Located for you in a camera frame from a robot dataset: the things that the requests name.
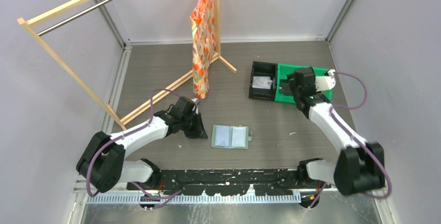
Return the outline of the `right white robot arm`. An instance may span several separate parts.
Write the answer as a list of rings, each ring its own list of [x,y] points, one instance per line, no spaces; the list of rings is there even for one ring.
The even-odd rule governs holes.
[[[345,72],[329,69],[323,76],[313,67],[301,67],[287,75],[296,107],[319,127],[339,154],[335,164],[323,159],[303,161],[297,182],[310,188],[319,181],[334,185],[342,195],[362,193],[372,197],[372,191],[386,188],[384,197],[392,193],[392,182],[385,169],[384,149],[369,142],[353,130],[337,113],[337,105],[322,93],[336,84],[336,75]]]

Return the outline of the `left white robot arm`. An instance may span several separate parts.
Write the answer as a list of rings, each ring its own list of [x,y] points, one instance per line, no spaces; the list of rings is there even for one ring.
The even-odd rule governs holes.
[[[128,161],[127,158],[140,148],[180,131],[188,139],[206,139],[198,106],[197,98],[182,96],[167,110],[154,113],[132,128],[110,135],[103,131],[95,133],[76,165],[77,172],[86,180],[89,196],[108,192],[119,183],[155,189],[162,179],[158,166],[148,159]]]

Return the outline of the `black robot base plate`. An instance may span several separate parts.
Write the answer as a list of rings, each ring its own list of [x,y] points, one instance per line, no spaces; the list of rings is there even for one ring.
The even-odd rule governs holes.
[[[257,196],[289,195],[293,190],[318,192],[324,182],[305,179],[297,170],[271,169],[164,169],[155,170],[147,182],[139,182],[144,190],[167,195],[209,196],[245,195],[253,189]]]

